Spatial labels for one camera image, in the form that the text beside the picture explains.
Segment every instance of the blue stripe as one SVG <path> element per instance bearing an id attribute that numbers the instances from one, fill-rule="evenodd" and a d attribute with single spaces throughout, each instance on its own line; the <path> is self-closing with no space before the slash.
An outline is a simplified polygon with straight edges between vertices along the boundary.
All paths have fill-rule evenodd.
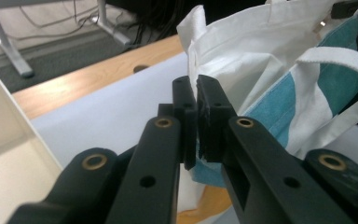
<path id="1" fill-rule="evenodd" d="M 287 146 L 290 122 L 296 113 L 296 89 L 289 73 L 263 96 L 263 100 L 252 106 L 244 116 L 259 120 L 269 132 Z"/>

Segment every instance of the screw hole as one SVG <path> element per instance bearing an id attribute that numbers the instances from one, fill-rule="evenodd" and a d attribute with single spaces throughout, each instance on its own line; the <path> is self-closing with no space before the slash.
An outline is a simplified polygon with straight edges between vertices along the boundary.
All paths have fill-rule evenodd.
<path id="1" fill-rule="evenodd" d="M 319 162 L 332 170 L 343 171 L 347 168 L 346 163 L 341 158 L 334 155 L 323 154 L 319 157 Z"/>
<path id="2" fill-rule="evenodd" d="M 156 178 L 151 175 L 145 176 L 141 179 L 139 184 L 143 188 L 146 188 L 146 189 L 151 188 L 156 184 Z"/>
<path id="3" fill-rule="evenodd" d="M 254 123 L 250 119 L 238 119 L 237 124 L 244 128 L 252 128 L 254 126 Z"/>
<path id="4" fill-rule="evenodd" d="M 283 182 L 286 186 L 292 188 L 292 189 L 298 189 L 301 187 L 300 182 L 298 182 L 298 180 L 296 180 L 295 178 L 292 177 L 286 177 L 283 179 Z"/>
<path id="5" fill-rule="evenodd" d="M 172 126 L 172 121 L 170 119 L 158 119 L 155 124 L 159 128 L 169 128 Z"/>
<path id="6" fill-rule="evenodd" d="M 82 161 L 82 166 L 86 170 L 98 170 L 107 162 L 107 158 L 103 154 L 92 154 Z"/>

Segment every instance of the black plastic part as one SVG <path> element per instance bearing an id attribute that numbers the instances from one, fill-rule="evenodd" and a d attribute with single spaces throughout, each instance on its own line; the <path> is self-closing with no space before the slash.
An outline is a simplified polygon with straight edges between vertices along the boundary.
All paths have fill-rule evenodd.
<path id="1" fill-rule="evenodd" d="M 173 104 L 159 104 L 158 116 L 173 116 Z"/>
<path id="2" fill-rule="evenodd" d="M 219 82 L 199 75 L 198 107 L 200 154 L 208 162 L 220 162 L 224 154 L 223 130 L 231 117 L 237 116 Z"/>
<path id="3" fill-rule="evenodd" d="M 358 164 L 331 150 L 310 151 L 304 168 L 358 223 Z"/>
<path id="4" fill-rule="evenodd" d="M 147 122 L 105 223 L 174 223 L 179 144 L 177 119 Z"/>
<path id="5" fill-rule="evenodd" d="M 337 2 L 331 9 L 332 19 L 346 19 L 353 16 L 358 9 L 358 0 L 351 0 L 346 2 Z"/>
<path id="6" fill-rule="evenodd" d="M 240 223 L 353 223 L 258 121 L 228 125 L 223 175 Z"/>
<path id="7" fill-rule="evenodd" d="M 187 170 L 196 165 L 198 110 L 189 77 L 179 77 L 172 83 L 173 115 L 181 129 L 181 162 Z"/>
<path id="8" fill-rule="evenodd" d="M 86 150 L 62 171 L 43 202 L 22 205 L 8 223 L 103 223 L 120 178 L 115 152 Z"/>

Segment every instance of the teal stripe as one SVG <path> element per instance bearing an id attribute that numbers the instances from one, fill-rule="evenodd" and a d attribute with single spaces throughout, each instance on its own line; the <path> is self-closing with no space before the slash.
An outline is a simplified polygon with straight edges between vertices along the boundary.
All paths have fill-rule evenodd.
<path id="1" fill-rule="evenodd" d="M 357 36 L 358 17 L 352 17 L 329 33 L 318 46 L 357 49 Z M 321 64 L 318 85 L 334 116 L 358 92 L 358 73 L 335 64 Z"/>

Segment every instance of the fabric bag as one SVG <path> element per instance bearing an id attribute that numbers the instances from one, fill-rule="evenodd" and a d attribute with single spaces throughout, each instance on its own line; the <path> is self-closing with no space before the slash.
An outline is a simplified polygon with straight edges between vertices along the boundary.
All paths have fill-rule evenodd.
<path id="1" fill-rule="evenodd" d="M 327 20 L 335 2 L 272 1 L 208 26 L 195 7 L 177 27 L 193 90 L 198 74 L 217 78 L 239 115 L 298 157 L 332 142 L 358 122 L 358 102 L 337 115 L 358 92 L 358 14 Z M 198 160 L 191 172 L 224 187 L 219 164 Z"/>

